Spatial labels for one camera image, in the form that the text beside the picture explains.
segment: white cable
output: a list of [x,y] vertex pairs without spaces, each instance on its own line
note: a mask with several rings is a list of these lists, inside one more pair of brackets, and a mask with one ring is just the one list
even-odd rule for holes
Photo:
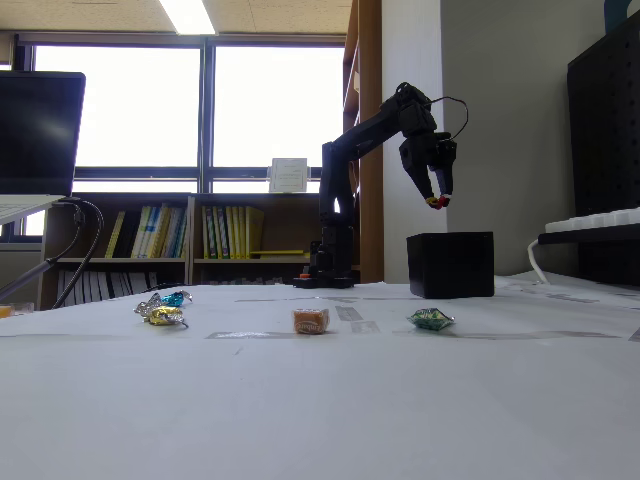
[[531,266],[538,274],[538,277],[540,277],[540,280],[542,281],[542,283],[551,285],[549,283],[549,280],[547,280],[547,277],[545,277],[544,272],[540,270],[540,267],[536,263],[536,257],[533,256],[533,247],[535,247],[536,245],[538,245],[538,240],[534,240],[533,242],[531,242],[531,245],[527,247],[527,252],[529,252],[529,262],[531,262]]

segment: window frame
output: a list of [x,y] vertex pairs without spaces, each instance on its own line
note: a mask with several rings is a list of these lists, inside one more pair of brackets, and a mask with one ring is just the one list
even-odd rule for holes
[[[79,181],[196,181],[198,193],[212,193],[214,181],[264,182],[267,167],[216,167],[213,163],[215,121],[216,47],[285,47],[344,48],[345,35],[252,35],[220,34],[193,36],[154,33],[37,33],[15,35],[13,70],[34,71],[38,46],[76,46],[110,48],[188,48],[200,51],[200,84],[198,109],[198,157],[195,167],[76,167],[74,180]],[[319,180],[322,168],[313,167],[311,180]],[[40,236],[15,233],[25,231],[24,219],[19,227],[9,224],[0,235],[0,243],[36,243]]]

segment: laptop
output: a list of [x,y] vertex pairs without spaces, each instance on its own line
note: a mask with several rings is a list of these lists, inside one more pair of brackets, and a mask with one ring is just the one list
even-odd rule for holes
[[82,73],[0,71],[0,225],[71,195]]

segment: paper sign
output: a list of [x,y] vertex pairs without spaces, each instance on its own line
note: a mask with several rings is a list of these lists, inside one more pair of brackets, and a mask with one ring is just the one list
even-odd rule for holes
[[306,158],[274,158],[271,166],[269,192],[293,193],[307,191]]

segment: ceiling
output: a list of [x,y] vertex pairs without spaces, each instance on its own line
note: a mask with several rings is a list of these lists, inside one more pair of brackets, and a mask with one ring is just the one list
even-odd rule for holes
[[[203,0],[218,33],[345,34],[351,0]],[[0,30],[173,32],[159,0],[0,0]]]

